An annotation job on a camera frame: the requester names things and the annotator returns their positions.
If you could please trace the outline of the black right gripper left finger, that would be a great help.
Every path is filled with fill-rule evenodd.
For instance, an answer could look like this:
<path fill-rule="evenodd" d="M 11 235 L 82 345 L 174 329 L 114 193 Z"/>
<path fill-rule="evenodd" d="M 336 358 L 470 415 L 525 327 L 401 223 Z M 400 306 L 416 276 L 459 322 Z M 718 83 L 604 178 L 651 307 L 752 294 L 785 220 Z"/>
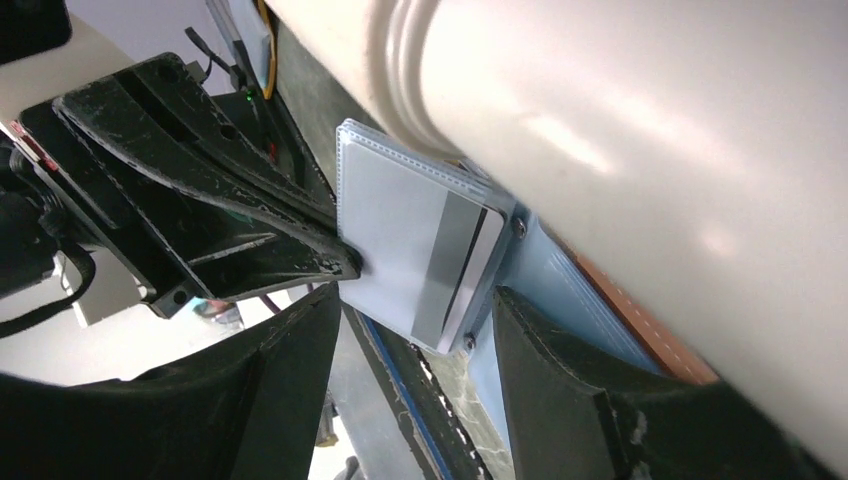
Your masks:
<path fill-rule="evenodd" d="M 5 479 L 304 479 L 341 317 L 336 284 L 130 381 L 1 378 Z"/>

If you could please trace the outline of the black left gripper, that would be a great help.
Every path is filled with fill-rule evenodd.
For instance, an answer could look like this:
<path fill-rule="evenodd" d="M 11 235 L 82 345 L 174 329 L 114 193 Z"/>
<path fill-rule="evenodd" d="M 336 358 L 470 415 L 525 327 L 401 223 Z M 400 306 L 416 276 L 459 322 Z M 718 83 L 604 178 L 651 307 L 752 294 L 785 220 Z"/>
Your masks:
<path fill-rule="evenodd" d="M 57 169 L 34 173 L 61 194 L 68 233 L 94 261 L 110 251 L 153 313 L 359 276 L 327 198 L 272 165 L 178 56 L 115 80 L 126 93 L 71 92 L 27 108 L 20 123 L 31 134 L 67 129 L 43 143 Z M 1 174 L 1 191 L 24 187 Z"/>

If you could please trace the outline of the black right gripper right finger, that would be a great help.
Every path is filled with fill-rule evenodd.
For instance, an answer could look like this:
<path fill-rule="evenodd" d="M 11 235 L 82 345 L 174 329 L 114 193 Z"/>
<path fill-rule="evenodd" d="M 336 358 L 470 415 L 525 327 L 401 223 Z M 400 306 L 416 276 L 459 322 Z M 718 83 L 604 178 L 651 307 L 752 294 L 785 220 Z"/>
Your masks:
<path fill-rule="evenodd" d="M 494 339 L 520 479 L 827 479 L 730 385 L 649 373 L 568 333 L 517 291 Z"/>

